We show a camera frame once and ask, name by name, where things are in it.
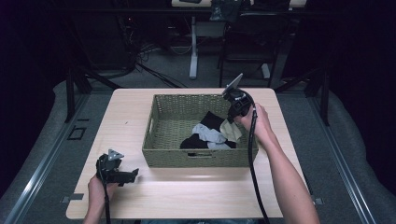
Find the basket handle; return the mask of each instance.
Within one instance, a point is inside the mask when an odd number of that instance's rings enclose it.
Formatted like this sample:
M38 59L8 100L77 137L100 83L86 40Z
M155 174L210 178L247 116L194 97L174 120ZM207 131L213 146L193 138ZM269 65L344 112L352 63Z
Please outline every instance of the basket handle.
M187 156L193 159L213 158L213 155L210 152L188 152Z

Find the table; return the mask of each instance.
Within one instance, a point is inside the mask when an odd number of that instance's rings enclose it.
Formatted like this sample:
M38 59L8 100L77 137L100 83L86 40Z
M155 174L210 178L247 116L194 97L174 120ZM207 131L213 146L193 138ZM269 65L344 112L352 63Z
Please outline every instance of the table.
M302 8L305 7L306 0L290 0L290 8ZM202 0L201 3L186 3L180 2L179 0L172 0L172 7L211 7L211 0ZM196 42L196 27L197 24L195 22L195 17L191 19L191 63L190 63L190 79L197 78L197 66L198 66L198 51L197 51L197 42ZM264 75L269 77L269 71L267 64L262 68Z
M272 127L286 155L303 173L275 92L244 89L266 107ZM261 218L248 167L149 168L142 153L154 94L221 94L223 89L118 89L114 91L81 172L66 215L83 219L88 208L90 178L95 163L112 148L125 155L120 170L139 168L135 183L117 189L110 202L112 218ZM273 188L268 158L262 147L254 161L262 202L268 217L282 217Z

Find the basket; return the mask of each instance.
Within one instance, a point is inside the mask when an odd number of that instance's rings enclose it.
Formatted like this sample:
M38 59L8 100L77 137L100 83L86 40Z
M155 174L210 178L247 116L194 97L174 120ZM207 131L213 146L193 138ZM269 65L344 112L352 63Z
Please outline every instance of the basket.
M226 119L230 103L216 94L156 94L148 119L143 155L149 167L242 167L248 166L248 132L236 148L180 149L180 143L191 136L192 128L205 114ZM253 141L253 160L258 152Z

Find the desk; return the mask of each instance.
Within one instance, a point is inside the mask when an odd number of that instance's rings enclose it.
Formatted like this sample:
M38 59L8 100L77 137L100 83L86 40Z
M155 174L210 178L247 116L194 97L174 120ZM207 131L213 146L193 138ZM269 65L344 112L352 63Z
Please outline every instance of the desk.
M305 7L305 3L306 3L306 0L290 0L290 8ZM172 0L172 7L211 7L211 0L202 0L201 3L199 3L199 4L180 2L179 0ZM192 17L192 20L191 20L190 79L197 78L198 52L197 52L197 48L196 48L196 36L197 35L196 35L195 17Z
M90 178L96 160L109 148L125 155L121 171L139 168L135 183L117 189L110 202L112 218L260 218L248 167L242 168L148 168L142 153L154 94L221 94L223 89L119 89L109 102L75 193L82 200L71 201L66 215L83 219L88 208ZM301 176L288 128L275 92L245 89L255 102L264 105L280 145ZM262 147L254 161L262 202L268 217L282 217L276 202L268 158Z

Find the wicker basket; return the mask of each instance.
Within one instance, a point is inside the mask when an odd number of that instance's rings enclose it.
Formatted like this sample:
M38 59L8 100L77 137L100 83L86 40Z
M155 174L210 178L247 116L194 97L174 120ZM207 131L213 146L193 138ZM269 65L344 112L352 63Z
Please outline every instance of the wicker basket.
M143 154L149 167L241 167L248 166L248 132L238 126L243 136L236 148L179 149L191 136L192 128L210 111L227 118L230 103L221 95L154 95L148 119ZM253 143L253 159L258 148Z

